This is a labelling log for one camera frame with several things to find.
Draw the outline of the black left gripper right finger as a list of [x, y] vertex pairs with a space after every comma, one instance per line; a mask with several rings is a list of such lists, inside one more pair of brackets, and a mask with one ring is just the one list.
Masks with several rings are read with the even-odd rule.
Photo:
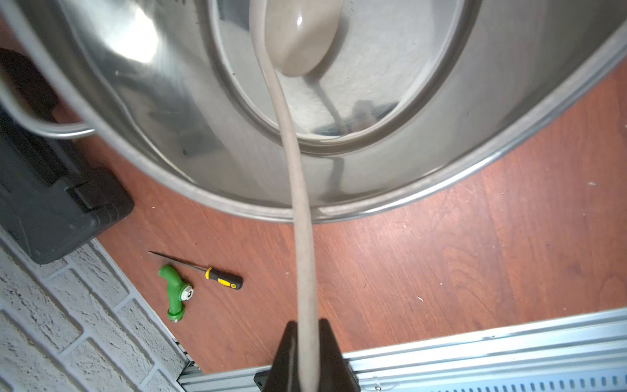
[[349, 362], [343, 357], [330, 322], [319, 320], [320, 392], [359, 392], [359, 381]]

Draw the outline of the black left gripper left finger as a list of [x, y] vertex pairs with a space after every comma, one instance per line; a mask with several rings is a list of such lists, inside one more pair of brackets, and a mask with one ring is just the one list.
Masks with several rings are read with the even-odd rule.
[[262, 392], [298, 392], [297, 322], [290, 321], [269, 370], [257, 372], [253, 381]]

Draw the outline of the beige plastic ladle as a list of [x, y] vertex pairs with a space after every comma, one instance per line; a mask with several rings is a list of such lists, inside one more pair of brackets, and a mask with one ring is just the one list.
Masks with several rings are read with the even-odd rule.
[[297, 267], [297, 365], [300, 388], [321, 385], [318, 287], [310, 198], [300, 145], [279, 74], [302, 76], [331, 47], [339, 26], [341, 1], [254, 1], [251, 40], [278, 121], [292, 199]]

